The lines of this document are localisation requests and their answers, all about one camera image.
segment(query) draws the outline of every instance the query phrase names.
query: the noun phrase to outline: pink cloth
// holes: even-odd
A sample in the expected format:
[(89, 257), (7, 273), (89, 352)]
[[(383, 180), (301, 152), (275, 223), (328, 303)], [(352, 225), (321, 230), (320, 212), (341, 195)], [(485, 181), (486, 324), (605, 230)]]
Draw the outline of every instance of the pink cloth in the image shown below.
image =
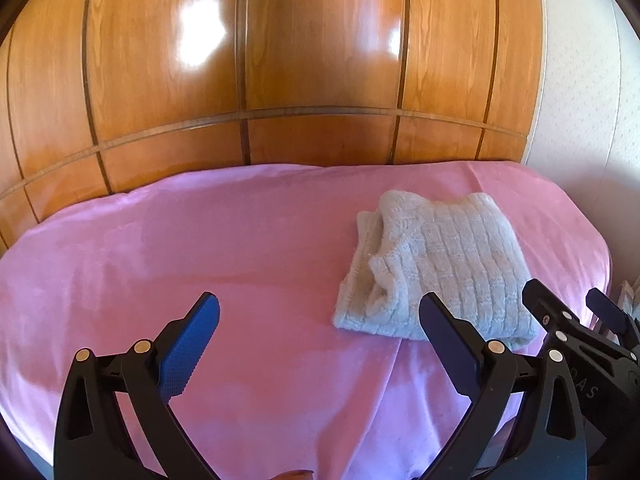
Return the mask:
[(584, 296), (608, 284), (606, 244), (562, 190), (519, 164), (184, 174), (72, 206), (0, 260), (2, 416), (51, 461), (74, 353), (123, 352), (210, 290), (222, 306), (220, 326), (171, 406), (222, 478), (297, 468), (321, 480), (419, 476), (468, 400), (429, 343), (331, 323), (356, 247), (356, 213), (374, 210), (389, 189), (435, 200), (487, 192), (511, 221), (532, 275), (590, 320)]

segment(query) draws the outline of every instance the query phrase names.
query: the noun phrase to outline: metal pin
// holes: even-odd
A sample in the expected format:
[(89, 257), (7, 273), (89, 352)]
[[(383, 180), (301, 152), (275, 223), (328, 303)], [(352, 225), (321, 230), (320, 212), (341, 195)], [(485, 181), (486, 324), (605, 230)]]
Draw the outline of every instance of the metal pin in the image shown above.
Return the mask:
[(86, 361), (90, 355), (91, 355), (91, 352), (89, 352), (87, 348), (78, 350), (78, 352), (76, 352), (76, 361), (80, 361), (80, 362)]
[(149, 350), (151, 350), (151, 341), (142, 339), (136, 343), (133, 349), (136, 351), (136, 354), (144, 354), (146, 352), (149, 352)]
[(494, 354), (502, 354), (504, 352), (504, 345), (500, 341), (489, 341), (487, 346)]
[(559, 363), (562, 361), (562, 354), (555, 348), (552, 348), (551, 350), (549, 350), (549, 357), (551, 357), (551, 360), (555, 361), (556, 363)]

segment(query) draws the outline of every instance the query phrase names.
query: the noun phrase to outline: pink fabric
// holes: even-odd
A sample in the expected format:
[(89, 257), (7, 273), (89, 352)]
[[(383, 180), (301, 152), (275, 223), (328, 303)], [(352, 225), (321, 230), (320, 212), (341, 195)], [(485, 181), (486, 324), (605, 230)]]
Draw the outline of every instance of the pink fabric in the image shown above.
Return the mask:
[[(51, 461), (75, 351), (123, 352), (210, 290), (222, 306), (220, 326), (171, 406), (222, 478), (297, 468), (322, 480), (419, 476), (467, 399), (430, 344), (331, 324), (356, 247), (356, 213), (375, 209), (388, 189), (436, 200), (487, 192), (511, 221), (532, 275), (590, 320), (584, 296), (608, 284), (606, 244), (562, 190), (519, 164), (184, 174), (68, 208), (0, 260), (2, 416)], [(515, 402), (505, 418), (514, 413)]]

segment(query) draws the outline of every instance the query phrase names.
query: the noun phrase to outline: folded sweater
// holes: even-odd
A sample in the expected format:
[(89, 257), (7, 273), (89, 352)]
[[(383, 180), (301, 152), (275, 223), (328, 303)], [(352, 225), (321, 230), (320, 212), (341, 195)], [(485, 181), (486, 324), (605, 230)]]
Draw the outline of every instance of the folded sweater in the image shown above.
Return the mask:
[(340, 285), (334, 325), (426, 340), (420, 299), (435, 292), (453, 316), (510, 348), (539, 328), (522, 305), (530, 278), (509, 221), (485, 193), (451, 203), (387, 191), (357, 217), (358, 247)]

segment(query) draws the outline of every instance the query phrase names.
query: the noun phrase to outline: white wallpaper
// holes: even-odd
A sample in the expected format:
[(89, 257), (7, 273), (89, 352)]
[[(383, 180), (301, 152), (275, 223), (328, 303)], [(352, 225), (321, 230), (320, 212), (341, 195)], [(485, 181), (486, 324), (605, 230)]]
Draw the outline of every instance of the white wallpaper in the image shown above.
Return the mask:
[(640, 40), (614, 0), (544, 0), (537, 121), (524, 163), (605, 237), (614, 284), (640, 274)]

